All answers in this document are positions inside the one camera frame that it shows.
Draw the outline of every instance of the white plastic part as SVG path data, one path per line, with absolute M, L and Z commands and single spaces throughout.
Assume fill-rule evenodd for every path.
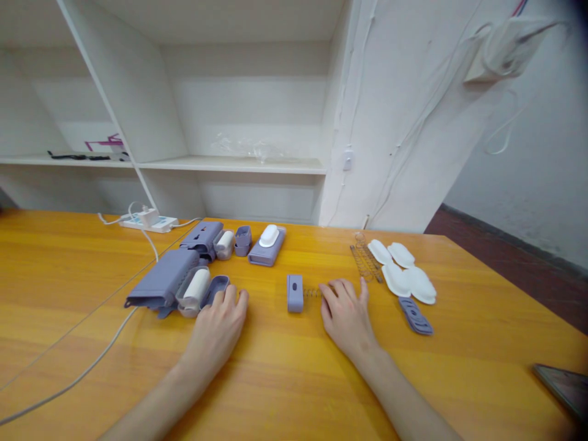
M 392 242 L 388 251 L 394 258 L 394 261 L 403 268 L 415 266 L 415 257 L 410 253 L 408 248 L 398 242 Z
M 225 231 L 225 233 L 221 236 L 218 243 L 216 244 L 218 251 L 226 250 L 231 246 L 231 242 L 233 241 L 233 232 L 232 231 Z
M 206 294 L 206 289 L 210 283 L 210 271 L 208 268 L 202 268 L 196 271 L 192 282 L 186 288 L 184 293 L 184 307 L 186 309 L 198 309 L 200 303 Z
M 410 297 L 410 283 L 406 271 L 390 261 L 382 267 L 382 274 L 386 279 L 386 285 L 392 293 L 398 297 Z
M 392 256 L 390 255 L 384 244 L 379 240 L 372 240 L 369 244 L 367 244 L 367 249 L 371 251 L 375 259 L 381 264 L 386 265 L 388 263 L 394 263 L 392 261 Z
M 512 17 L 481 36 L 480 48 L 464 82 L 496 82 L 520 76 L 548 33 L 548 29 L 541 29 L 550 23 L 547 18 Z
M 425 304 L 434 304 L 436 302 L 437 291 L 427 274 L 417 266 L 407 269 L 405 273 L 409 280 L 412 295 L 418 301 Z
M 269 248 L 276 243 L 277 237 L 280 235 L 280 231 L 277 229 L 277 225 L 271 224 L 265 227 L 262 233 L 262 237 L 259 239 L 259 246 L 263 248 Z
M 141 220 L 134 216 L 133 219 L 124 220 L 120 222 L 120 226 L 125 228 L 134 228 L 136 230 L 145 230 L 154 233 L 169 233 L 172 228 L 178 225 L 178 219 L 176 217 L 165 217 L 159 216 L 159 221 L 151 226 L 147 225 L 143 227 Z

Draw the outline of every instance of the metal spring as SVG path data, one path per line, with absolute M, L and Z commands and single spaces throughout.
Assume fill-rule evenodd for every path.
M 349 248 L 351 248 L 351 253 L 353 254 L 353 258 L 355 259 L 355 265 L 357 265 L 357 270 L 360 272 L 360 276 L 362 276 L 366 280 L 366 282 L 374 280 L 374 276 L 372 275 L 369 268 L 366 266 L 366 263 L 358 254 L 355 246 L 351 245 Z
M 365 244 L 357 245 L 357 251 L 360 253 L 360 256 L 367 262 L 367 265 L 370 267 L 372 274 L 378 280 L 378 283 L 384 283 L 380 275 L 380 262 L 378 262 L 372 252 L 369 250 L 368 246 Z
M 303 288 L 306 297 L 321 297 L 323 293 L 318 288 Z

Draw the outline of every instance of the white roller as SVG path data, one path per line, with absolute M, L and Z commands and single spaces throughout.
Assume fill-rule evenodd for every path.
M 224 251 L 231 246 L 231 242 L 233 241 L 233 232 L 232 231 L 225 231 L 225 233 L 221 236 L 220 240 L 216 244 L 218 251 Z
M 401 243 L 393 242 L 388 247 L 388 251 L 394 258 L 394 261 L 401 267 L 410 268 L 411 266 L 415 266 L 415 257 Z
M 382 274 L 390 291 L 398 297 L 410 297 L 410 283 L 406 271 L 390 261 L 382 267 Z
M 202 268 L 196 271 L 196 274 L 194 274 L 194 277 L 192 278 L 192 282 L 190 282 L 184 293 L 184 301 L 182 302 L 184 307 L 198 307 L 204 298 L 204 294 L 206 294 L 206 289 L 208 288 L 209 283 L 210 271 L 208 271 L 207 268 Z
M 367 244 L 367 249 L 374 255 L 375 259 L 383 265 L 387 263 L 394 263 L 392 261 L 392 256 L 384 246 L 382 242 L 378 239 L 372 240 L 369 244 Z
M 429 280 L 427 274 L 417 266 L 412 266 L 405 273 L 410 283 L 410 292 L 419 301 L 426 304 L 436 302 L 437 290 Z

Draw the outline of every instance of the forearm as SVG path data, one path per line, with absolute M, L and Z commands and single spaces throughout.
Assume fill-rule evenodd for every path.
M 384 349 L 371 350 L 352 361 L 377 396 L 402 441 L 461 440 L 414 389 Z
M 101 440 L 159 440 L 206 390 L 210 379 L 195 379 L 179 364 L 120 419 Z

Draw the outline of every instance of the wire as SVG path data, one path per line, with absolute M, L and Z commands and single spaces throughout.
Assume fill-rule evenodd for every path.
M 185 227 L 186 225 L 190 225 L 191 223 L 193 223 L 194 221 L 201 221 L 202 218 L 201 217 L 195 217 L 192 220 L 189 220 L 188 222 L 186 222 L 185 224 L 179 224 L 179 225 L 172 225 L 172 228 L 180 228 L 180 227 Z
M 571 36 L 571 26 L 570 26 L 570 24 L 569 24 L 568 22 L 566 22 L 566 21 L 555 21 L 554 23 L 551 23 L 551 24 L 549 25 L 549 27 L 553 27 L 553 26 L 557 26 L 557 25 L 561 25 L 561 26 L 565 27 L 565 29 L 566 29 L 565 40 L 563 41 L 562 47 L 561 47 L 561 49 L 560 49 L 560 51 L 563 53 L 563 52 L 564 52 L 564 49 L 566 48 L 566 46 L 567 46 L 567 44 L 568 44 L 568 41 L 570 40 L 570 36 Z M 557 69 L 557 66 L 558 66 L 558 65 L 559 65 L 559 63 L 558 63 L 558 64 L 555 64 L 555 68 L 554 68 L 553 72 L 555 72 L 555 70 Z M 545 76 L 545 82 L 547 82 L 547 81 L 548 81 L 548 80 L 549 80 L 551 77 L 552 77 L 552 75 L 551 75 L 551 74 L 550 74 L 550 75 L 547 75 L 547 76 Z M 508 120 L 506 120 L 506 121 L 505 121 L 505 122 L 504 122 L 504 123 L 503 123 L 503 124 L 502 124 L 500 127 L 498 127 L 498 129 L 496 129 L 495 131 L 493 131 L 493 132 L 492 132 L 492 134 L 491 134 L 491 135 L 490 135 L 490 136 L 489 136 L 489 137 L 486 139 L 486 144 L 487 144 L 487 143 L 489 143 L 489 142 L 490 142 L 490 140 L 491 140 L 492 138 L 494 138 L 494 136 L 496 136 L 496 135 L 497 135 L 497 134 L 498 134 L 500 131 L 502 131 L 502 130 L 503 130 L 505 127 L 507 127 L 507 126 L 509 126 L 509 125 L 510 125 L 510 128 L 509 128 L 509 130 L 508 130 L 508 132 L 507 132 L 507 137 L 506 137 L 506 139 L 505 139 L 505 141 L 504 141 L 504 145 L 502 146 L 502 148 L 501 148 L 501 149 L 499 149 L 499 150 L 498 150 L 498 151 L 496 151 L 496 152 L 490 152 L 490 151 L 489 151 L 489 149 L 488 149 L 488 148 L 486 148 L 486 150 L 484 151 L 486 154 L 489 154 L 489 155 L 497 155 L 497 154 L 503 153 L 503 152 L 504 152 L 504 151 L 505 151 L 505 150 L 508 148 L 508 145 L 510 144 L 510 138 L 511 138 L 511 135 L 512 135 L 512 133 L 513 133 L 513 130 L 514 130 L 514 128 L 515 128 L 515 124 L 514 124 L 514 122 L 515 122 L 516 118 L 518 118 L 518 117 L 519 117 L 519 115 L 520 115 L 521 113 L 523 113 L 525 110 L 527 110 L 527 108 L 528 108 L 528 107 L 529 107 L 529 106 L 530 106 L 530 105 L 533 103 L 533 101 L 535 101 L 535 99 L 536 99 L 536 98 L 539 96 L 539 94 L 541 93 L 541 90 L 543 90 L 543 87 L 538 87 L 538 88 L 536 89 L 536 91 L 535 91 L 535 94 L 533 95 L 533 97 L 532 97 L 532 98 L 531 98 L 529 101 L 527 101 L 527 103 L 526 103 L 526 104 L 525 104 L 523 107 L 521 107 L 521 108 L 517 109 L 517 110 L 515 111 L 515 113 L 513 114 L 513 116 L 511 116 L 511 117 L 510 117 Z M 516 92 L 515 92 L 514 90 L 512 90 L 512 89 L 509 89 L 509 90 L 508 90 L 508 92 L 512 93 L 512 95 L 513 95 L 513 97 L 514 97 L 514 100 L 515 100 L 515 105 L 518 107 L 518 97 L 517 97 L 517 94 L 516 94 Z
M 522 10 L 525 9 L 525 6 L 527 5 L 527 1 L 528 0 L 521 0 L 519 5 L 514 10 L 512 17 L 520 17 L 521 16 Z
M 112 348 L 113 344 L 116 342 L 116 339 L 118 338 L 118 336 L 121 334 L 121 332 L 123 331 L 123 328 L 125 327 L 125 325 L 127 324 L 127 322 L 130 320 L 130 318 L 133 316 L 133 314 L 135 313 L 135 311 L 137 310 L 137 307 L 135 306 L 135 308 L 130 312 L 130 314 L 127 316 L 127 318 L 124 319 L 124 322 L 122 323 L 121 327 L 118 328 L 118 331 L 116 332 L 115 336 L 113 337 L 113 339 L 110 341 L 110 343 L 108 344 L 108 346 L 106 346 L 106 349 L 99 355 L 98 358 L 96 358 L 96 360 L 90 365 L 89 368 L 87 368 L 82 375 L 80 375 L 78 378 L 76 378 L 73 383 L 71 383 L 69 386 L 63 388 L 62 390 L 60 390 L 59 392 L 39 401 L 37 404 L 33 404 L 32 406 L 27 407 L 24 410 L 21 410 L 20 412 L 15 413 L 14 415 L 11 416 L 7 416 L 6 418 L 0 420 L 0 426 L 3 426 L 5 424 L 8 424 L 24 415 L 26 415 L 29 412 L 32 412 L 35 409 L 38 409 L 39 407 L 47 404 L 48 402 L 56 399 L 57 397 L 63 395 L 65 392 L 69 391 L 72 387 L 74 387 L 77 383 L 79 383 L 80 381 L 82 381 L 82 379 L 88 375 L 90 373 L 90 371 L 92 369 L 94 369 L 94 367 L 100 362 L 100 360 L 102 358 L 104 358 L 104 356 L 106 355 L 106 353 L 110 350 L 110 348 Z
M 134 204 L 141 204 L 142 202 L 137 202 L 137 201 L 133 201 L 130 203 L 129 205 L 129 216 L 131 219 L 135 219 L 134 215 L 131 213 L 130 209 L 133 207 Z M 145 238 L 149 241 L 151 248 L 153 248 L 153 252 L 155 253 L 155 262 L 159 262 L 159 254 L 157 253 L 157 248 L 155 248 L 155 244 L 153 243 L 153 241 L 151 240 L 151 238 L 149 237 L 149 235 L 147 234 L 147 232 L 145 231 L 145 226 L 143 225 L 143 223 L 141 222 L 141 232 L 143 233 L 143 236 L 145 236 Z
M 326 226 L 328 227 L 329 225 L 331 225 L 331 222 L 333 221 L 335 214 L 337 214 L 337 209 L 339 208 L 339 202 L 341 202 L 341 196 L 343 195 L 343 189 L 345 188 L 345 179 L 347 177 L 347 172 L 344 171 L 343 172 L 343 179 L 341 181 L 341 191 L 339 191 L 339 196 L 337 198 L 337 203 L 335 204 L 335 209 L 333 210 L 333 215 L 331 216 L 331 219 L 329 219 L 329 222 L 326 223 Z
M 358 83 L 357 83 L 357 87 L 356 87 L 356 91 L 355 91 L 355 103 L 353 104 L 353 116 L 351 119 L 351 129 L 349 130 L 349 144 L 347 145 L 348 148 L 351 148 L 351 138 L 353 137 L 353 128 L 355 127 L 355 116 L 357 115 L 357 108 L 359 107 L 359 104 L 360 104 L 361 85 L 363 84 L 366 47 L 368 45 L 369 33 L 370 33 L 370 31 L 372 29 L 372 25 L 374 24 L 374 21 L 375 21 L 375 10 L 378 6 L 378 2 L 379 2 L 379 0 L 375 0 L 374 5 L 372 6 L 372 10 L 369 15 L 369 23 L 367 24 L 366 36 L 363 39 L 363 44 L 361 46 L 360 74 L 358 75 L 358 79 L 357 79 Z M 343 196 L 343 190 L 345 189 L 345 178 L 346 177 L 347 177 L 347 173 L 344 171 L 343 179 L 341 182 L 341 189 L 339 191 L 339 195 L 337 196 L 337 203 L 335 204 L 335 209 L 333 210 L 333 215 L 331 216 L 331 219 L 329 220 L 329 222 L 326 223 L 327 227 L 329 225 L 331 225 L 331 222 L 333 221 L 335 215 L 337 214 L 337 209 L 339 208 L 339 202 L 341 202 L 341 197 Z
M 410 153 L 412 152 L 413 147 L 416 145 L 425 122 L 429 119 L 429 117 L 431 116 L 431 114 L 434 112 L 434 110 L 437 108 L 437 106 L 439 106 L 439 103 L 441 103 L 441 101 L 443 100 L 443 98 L 445 97 L 445 95 L 447 94 L 447 92 L 449 91 L 450 85 L 453 82 L 453 79 L 457 73 L 457 69 L 453 72 L 453 76 L 451 77 L 451 80 L 449 81 L 449 83 L 447 84 L 446 89 L 444 90 L 443 94 L 439 97 L 439 99 L 437 100 L 437 102 L 431 107 L 430 110 L 428 110 L 430 104 L 432 103 L 432 101 L 435 98 L 435 95 L 437 94 L 437 91 L 441 88 L 441 85 L 445 82 L 445 79 L 449 73 L 449 71 L 451 70 L 451 65 L 453 63 L 453 59 L 455 58 L 456 53 L 458 52 L 459 48 L 461 47 L 461 45 L 466 42 L 469 41 L 470 39 L 475 38 L 475 34 L 468 38 L 467 40 L 465 40 L 464 42 L 462 42 L 462 38 L 464 37 L 467 28 L 469 27 L 470 23 L 472 22 L 474 16 L 476 15 L 476 13 L 478 12 L 478 9 L 480 8 L 480 6 L 482 5 L 484 0 L 480 0 L 478 2 L 478 5 L 476 6 L 476 8 L 473 10 L 470 18 L 467 20 L 467 23 L 465 24 L 463 30 L 461 31 L 461 34 L 459 35 L 458 38 L 458 44 L 455 46 L 455 49 L 451 52 L 451 56 L 449 58 L 449 61 L 447 62 L 447 68 L 445 69 L 445 72 L 443 74 L 443 77 L 441 78 L 441 81 L 439 82 L 439 84 L 437 85 L 437 87 L 435 88 L 435 90 L 433 91 L 433 93 L 431 94 L 431 97 L 429 98 L 429 100 L 427 101 L 427 103 L 424 105 L 423 110 L 421 111 L 421 113 L 419 114 L 419 117 L 417 118 L 417 120 L 415 121 L 415 123 L 412 125 L 412 127 L 409 129 L 409 131 L 407 132 L 407 134 L 404 136 L 404 138 L 402 139 L 402 141 L 400 141 L 400 143 L 398 144 L 398 149 L 402 148 L 404 146 L 404 143 L 410 139 L 411 137 L 413 137 L 416 134 L 416 137 L 414 138 L 414 141 L 409 145 L 409 147 L 406 149 L 406 153 L 404 154 L 404 158 L 402 160 L 402 163 L 400 165 L 400 167 L 398 168 L 398 172 L 396 172 L 394 178 L 392 179 L 392 182 L 390 183 L 390 186 L 388 188 L 388 194 L 386 196 L 386 199 L 384 199 L 384 202 L 375 210 L 375 214 L 373 216 L 370 216 L 370 220 L 368 221 L 371 222 L 374 220 L 374 218 L 376 216 L 378 216 L 378 214 L 380 214 L 380 212 L 382 211 L 382 209 L 384 208 L 384 206 L 386 205 L 386 203 L 388 202 L 388 200 L 390 199 L 390 195 L 392 194 L 392 189 L 394 187 L 394 184 L 396 182 L 396 179 L 398 178 L 398 176 L 401 174 L 402 169 L 404 168 L 404 166 L 406 165 L 409 157 L 410 157 Z M 395 161 L 394 159 L 392 160 L 392 163 L 390 164 L 390 169 L 388 170 L 388 174 L 386 177 L 386 180 L 390 177 L 390 173 L 392 171 L 393 165 L 394 165 Z
M 122 221 L 126 221 L 129 218 L 128 214 L 125 214 L 121 217 L 119 217 L 117 220 L 113 220 L 112 222 L 107 222 L 103 217 L 102 217 L 102 213 L 98 213 L 98 218 L 102 221 L 102 223 L 104 225 L 112 225 L 112 224 L 118 224 L 119 222 Z
M 510 125 L 510 127 L 508 128 L 507 137 L 504 139 L 504 144 L 502 145 L 502 148 L 500 150 L 497 150 L 495 152 L 490 152 L 490 149 L 489 148 L 486 148 L 486 150 L 484 150 L 484 153 L 489 154 L 489 155 L 500 154 L 500 153 L 504 152 L 508 148 L 508 145 L 510 144 L 510 136 L 513 134 L 513 129 L 515 128 L 515 125 L 513 123 L 514 123 L 516 117 L 519 116 L 522 113 L 522 110 L 524 110 L 526 108 L 526 106 L 524 108 L 522 108 L 522 109 L 519 109 L 518 108 L 519 107 L 519 97 L 518 97 L 517 93 L 514 90 L 509 89 L 509 90 L 507 90 L 507 92 L 509 92 L 513 96 L 514 108 L 517 109 L 517 110 L 515 111 L 515 113 L 514 113 L 514 115 L 512 117 L 510 117 L 498 129 L 496 129 L 495 131 L 493 131 L 492 134 L 484 142 L 484 144 L 488 145 L 488 143 L 490 142 L 490 140 L 492 138 L 494 138 L 498 133 L 500 133 L 502 131 L 502 129 L 504 129 L 505 127 L 507 127 L 507 126 Z

